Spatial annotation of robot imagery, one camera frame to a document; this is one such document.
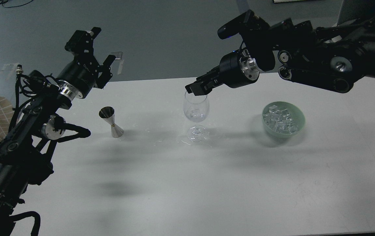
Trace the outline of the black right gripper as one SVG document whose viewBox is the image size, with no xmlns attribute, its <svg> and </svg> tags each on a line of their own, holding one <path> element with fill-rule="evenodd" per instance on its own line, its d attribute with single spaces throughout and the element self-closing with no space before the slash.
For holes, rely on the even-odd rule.
<svg viewBox="0 0 375 236">
<path fill-rule="evenodd" d="M 248 51 L 232 51 L 220 60 L 220 64 L 196 81 L 186 85 L 187 93 L 194 96 L 205 96 L 222 84 L 230 88 L 238 88 L 253 84 L 259 79 L 260 70 L 256 60 Z"/>
</svg>

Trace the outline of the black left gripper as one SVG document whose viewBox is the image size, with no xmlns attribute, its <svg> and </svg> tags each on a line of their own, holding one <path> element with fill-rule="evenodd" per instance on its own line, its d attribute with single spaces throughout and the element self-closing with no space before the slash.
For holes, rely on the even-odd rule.
<svg viewBox="0 0 375 236">
<path fill-rule="evenodd" d="M 60 93 L 69 99 L 86 98 L 92 88 L 103 89 L 113 76 L 111 65 L 116 56 L 108 55 L 102 65 L 94 56 L 93 42 L 101 31 L 99 27 L 90 31 L 76 30 L 65 45 L 65 50 L 74 58 L 57 76 L 56 82 Z"/>
</svg>

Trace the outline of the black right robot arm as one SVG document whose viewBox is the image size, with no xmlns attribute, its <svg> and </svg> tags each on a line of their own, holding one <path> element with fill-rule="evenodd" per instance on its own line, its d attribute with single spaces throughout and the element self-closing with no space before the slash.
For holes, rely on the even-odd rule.
<svg viewBox="0 0 375 236">
<path fill-rule="evenodd" d="M 237 34 L 240 48 L 186 85 L 187 93 L 202 96 L 220 85 L 251 85 L 277 61 L 283 80 L 338 93 L 349 92 L 364 76 L 375 78 L 375 13 L 348 25 L 315 29 L 310 21 L 295 25 L 290 18 L 270 26 L 247 10 L 217 31 L 220 39 Z"/>
</svg>

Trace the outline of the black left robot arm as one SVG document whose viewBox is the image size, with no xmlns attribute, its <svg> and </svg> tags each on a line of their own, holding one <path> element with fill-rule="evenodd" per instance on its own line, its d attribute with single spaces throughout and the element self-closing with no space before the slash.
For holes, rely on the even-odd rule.
<svg viewBox="0 0 375 236">
<path fill-rule="evenodd" d="M 93 42 L 101 32 L 77 30 L 65 45 L 73 60 L 57 77 L 37 70 L 25 75 L 16 69 L 15 93 L 28 100 L 16 102 L 8 134 L 0 141 L 0 236 L 9 236 L 17 221 L 34 218 L 30 234 L 37 236 L 41 218 L 35 211 L 13 214 L 28 185 L 41 185 L 54 171 L 51 159 L 57 143 L 89 137 L 91 132 L 69 124 L 57 114 L 70 109 L 75 98 L 84 99 L 92 88 L 102 89 L 112 78 L 111 65 L 117 59 L 108 55 L 103 63 L 94 56 Z"/>
</svg>

